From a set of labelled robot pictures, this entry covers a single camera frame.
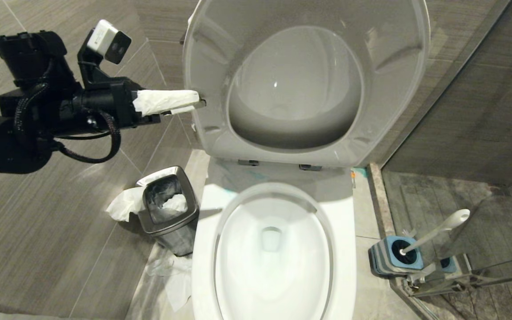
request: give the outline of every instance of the toilet paper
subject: toilet paper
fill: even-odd
[[[199,93],[193,90],[139,90],[133,101],[136,112],[142,117],[170,111],[172,114],[193,111]]]
[[[116,221],[130,221],[130,212],[145,210],[143,196],[146,187],[124,190],[108,205],[106,212]]]
[[[191,296],[192,266],[193,259],[190,255],[176,257],[167,249],[162,249],[159,258],[146,266],[149,276],[163,278],[163,287],[173,312],[183,307]]]
[[[187,200],[182,194],[176,194],[171,199],[167,200],[163,206],[163,209],[173,209],[181,213],[187,212]]]

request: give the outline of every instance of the toilet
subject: toilet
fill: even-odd
[[[183,49],[211,156],[195,319],[352,318],[350,168],[404,111],[428,51],[423,0],[199,2]]]

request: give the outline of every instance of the toilet brush handle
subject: toilet brush handle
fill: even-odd
[[[469,218],[469,210],[461,209],[452,213],[443,223],[435,227],[432,231],[430,231],[427,235],[420,238],[415,243],[409,245],[405,249],[401,249],[400,253],[402,255],[406,255],[406,253],[420,247],[424,243],[431,241],[435,236],[443,233],[445,231],[451,231],[453,228],[458,227],[462,223],[464,223]]]

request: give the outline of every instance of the stainless steel trash can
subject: stainless steel trash can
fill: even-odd
[[[155,175],[158,179],[149,183],[144,190],[146,209],[138,213],[142,228],[175,256],[190,255],[193,253],[199,221],[199,204],[191,183],[179,166],[164,169]],[[176,194],[185,196],[187,211],[163,208],[163,204]]]

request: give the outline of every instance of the robotic arm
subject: robotic arm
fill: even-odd
[[[83,88],[64,58],[67,50],[56,33],[0,36],[0,57],[18,87],[0,95],[0,172],[35,172],[55,151],[92,164],[105,162],[120,149],[120,129],[159,123],[161,116],[183,107],[162,107],[157,109],[161,115],[142,116],[134,100],[143,88],[126,77],[109,77],[100,69],[104,58],[120,63],[130,43],[128,36],[101,20],[78,52]],[[185,105],[197,102],[202,102],[198,95]],[[75,136],[79,134],[93,136]],[[99,159],[77,154],[55,140],[104,136],[110,136],[112,144],[109,154]]]

